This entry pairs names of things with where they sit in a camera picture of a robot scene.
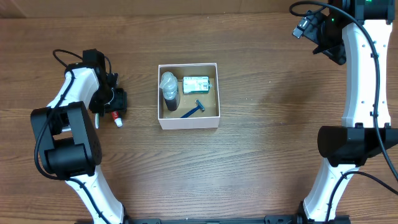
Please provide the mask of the Colgate toothpaste tube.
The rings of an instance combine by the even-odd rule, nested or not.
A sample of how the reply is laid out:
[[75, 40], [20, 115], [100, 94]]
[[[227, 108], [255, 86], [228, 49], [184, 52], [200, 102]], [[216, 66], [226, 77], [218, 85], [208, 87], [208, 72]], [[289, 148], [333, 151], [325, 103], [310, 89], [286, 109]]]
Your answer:
[[111, 116], [112, 116], [114, 122], [116, 123], [116, 126], [117, 126], [117, 127], [120, 128], [120, 127], [123, 126], [122, 119], [121, 119], [121, 117], [120, 117], [120, 114], [119, 114], [117, 111], [113, 111], [113, 112], [111, 113]]

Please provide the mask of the dark bottle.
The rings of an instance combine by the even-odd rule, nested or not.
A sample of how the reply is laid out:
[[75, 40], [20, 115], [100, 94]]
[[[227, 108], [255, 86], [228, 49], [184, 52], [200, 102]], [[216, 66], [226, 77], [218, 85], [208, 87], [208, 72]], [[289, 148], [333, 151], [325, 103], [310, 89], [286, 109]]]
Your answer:
[[167, 109], [169, 111], [176, 111], [180, 103], [177, 77], [172, 72], [163, 73], [159, 88], [162, 90]]

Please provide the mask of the green soap bar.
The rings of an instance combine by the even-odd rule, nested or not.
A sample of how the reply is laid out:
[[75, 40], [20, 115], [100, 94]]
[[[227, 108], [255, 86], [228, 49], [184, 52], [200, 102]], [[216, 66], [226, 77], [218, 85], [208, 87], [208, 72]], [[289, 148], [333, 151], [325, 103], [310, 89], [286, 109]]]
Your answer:
[[210, 83], [209, 77], [183, 77], [183, 93], [196, 94], [208, 93], [213, 86]]

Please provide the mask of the blue disposable razor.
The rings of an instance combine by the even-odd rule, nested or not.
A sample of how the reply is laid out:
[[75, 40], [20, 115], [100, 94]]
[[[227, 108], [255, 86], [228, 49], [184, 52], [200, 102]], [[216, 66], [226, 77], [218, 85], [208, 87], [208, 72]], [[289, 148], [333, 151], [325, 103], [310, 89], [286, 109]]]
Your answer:
[[197, 106], [185, 113], [183, 116], [181, 116], [181, 118], [188, 118], [198, 110], [205, 111], [205, 107], [199, 100], [195, 100], [195, 103], [197, 104]]

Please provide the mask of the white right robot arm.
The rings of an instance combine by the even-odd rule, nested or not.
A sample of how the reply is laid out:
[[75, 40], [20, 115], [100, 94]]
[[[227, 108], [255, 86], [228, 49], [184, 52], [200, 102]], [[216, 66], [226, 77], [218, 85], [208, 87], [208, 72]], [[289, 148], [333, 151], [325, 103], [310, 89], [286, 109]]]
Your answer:
[[322, 162], [297, 223], [348, 223], [336, 208], [351, 177], [369, 158], [397, 144], [386, 96], [387, 48], [394, 1], [328, 1], [302, 14], [294, 36], [316, 44], [347, 68], [346, 103], [339, 126], [322, 126], [317, 145]]

